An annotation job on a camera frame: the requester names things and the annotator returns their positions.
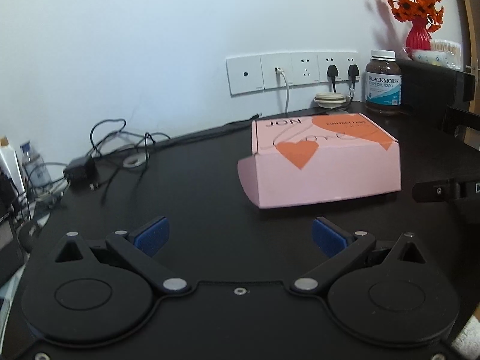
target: vase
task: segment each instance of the vase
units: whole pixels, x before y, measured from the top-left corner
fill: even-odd
[[[423,17],[412,19],[412,29],[406,37],[405,46],[411,50],[430,50],[430,33],[427,31],[428,20]]]

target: cardboard box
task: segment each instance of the cardboard box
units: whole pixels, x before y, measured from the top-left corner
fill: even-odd
[[[260,208],[401,190],[397,140],[362,114],[254,121],[251,147],[238,176]]]

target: circular black disc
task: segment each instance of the circular black disc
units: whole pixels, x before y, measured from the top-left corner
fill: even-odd
[[[102,342],[129,331],[150,310],[152,290],[137,274],[99,263],[76,264],[47,267],[23,293],[28,323],[46,338]]]
[[[418,345],[448,333],[458,314],[450,284],[424,264],[399,262],[353,271],[328,293],[350,332],[388,346]]]

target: wall switch plate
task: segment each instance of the wall switch plate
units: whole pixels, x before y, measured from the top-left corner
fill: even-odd
[[[226,60],[230,93],[255,92],[263,90],[262,64],[259,55],[241,56]]]
[[[260,60],[262,62],[265,89],[283,88],[286,86],[283,77],[275,73],[275,68],[282,68],[287,82],[290,86],[293,85],[292,60],[289,52],[261,55]]]
[[[295,85],[318,84],[320,82],[317,52],[292,52],[290,56]]]
[[[357,65],[359,62],[359,54],[356,51],[319,51],[318,68],[320,72],[320,81],[327,83],[330,78],[327,76],[327,69],[330,65],[335,65],[338,69],[338,77],[335,81],[349,81],[350,65]]]

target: tabletop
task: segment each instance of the tabletop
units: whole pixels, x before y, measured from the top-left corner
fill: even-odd
[[[370,117],[399,141],[402,190],[342,202],[260,210],[246,197],[237,161],[251,155],[245,128],[200,142],[162,148],[151,154],[147,171],[120,171],[108,190],[89,188],[65,194],[31,253],[13,302],[2,355],[6,360],[28,346],[20,296],[42,268],[45,256],[68,231],[101,239],[115,230],[132,230],[159,215],[170,222],[170,240],[154,259],[187,281],[289,282],[327,259],[311,240],[311,224],[324,216],[344,230],[366,230],[395,241],[416,233],[460,298],[451,338],[480,300],[480,228],[462,223],[447,203],[416,203],[415,183],[477,172],[480,152],[411,116],[386,117],[354,102],[351,112]],[[318,112],[308,109],[289,116]],[[112,167],[98,163],[100,174]]]

